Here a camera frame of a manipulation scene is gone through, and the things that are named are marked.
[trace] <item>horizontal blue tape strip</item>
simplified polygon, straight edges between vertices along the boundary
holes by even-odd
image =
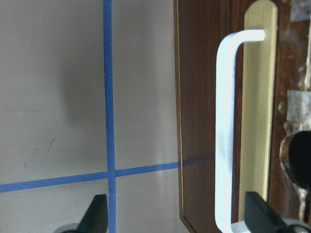
[[[62,185],[62,184],[95,181],[95,180],[101,180],[101,179],[107,179],[107,178],[108,178],[108,172],[98,172],[98,173],[51,178],[51,179],[37,180],[37,181],[0,184],[0,193],[13,192],[13,191],[19,191],[19,190],[25,190],[25,189],[33,189],[33,188],[43,188],[43,187],[56,186],[56,185]]]
[[[116,177],[178,168],[178,162],[116,170]]]

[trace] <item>door handle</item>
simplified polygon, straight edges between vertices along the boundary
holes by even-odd
[[[240,44],[262,41],[264,30],[226,36],[216,58],[215,221],[224,233],[249,232],[244,221],[231,224],[235,60]]]

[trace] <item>vertical blue tape strip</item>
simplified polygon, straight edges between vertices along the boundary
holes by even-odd
[[[103,0],[103,31],[104,31],[104,83],[106,110],[106,139],[109,207],[109,232],[116,232],[116,166],[114,145],[114,117],[113,117],[113,76],[112,76],[112,22],[111,0]]]

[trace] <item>beige backing plate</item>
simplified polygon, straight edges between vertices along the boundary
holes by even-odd
[[[273,89],[276,59],[277,7],[258,0],[247,10],[245,29],[264,29],[265,40],[244,44],[239,220],[246,191],[267,199]]]

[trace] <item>wooden cabinet door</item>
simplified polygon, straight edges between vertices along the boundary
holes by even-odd
[[[190,232],[219,232],[214,220],[215,69],[221,40],[243,30],[255,0],[174,0],[176,104],[180,218]],[[282,216],[298,218],[299,200],[279,161],[286,136],[287,90],[300,89],[307,58],[309,20],[290,20],[292,1],[278,8],[275,90],[268,203]],[[242,109],[242,47],[237,55],[232,221],[238,220]]]

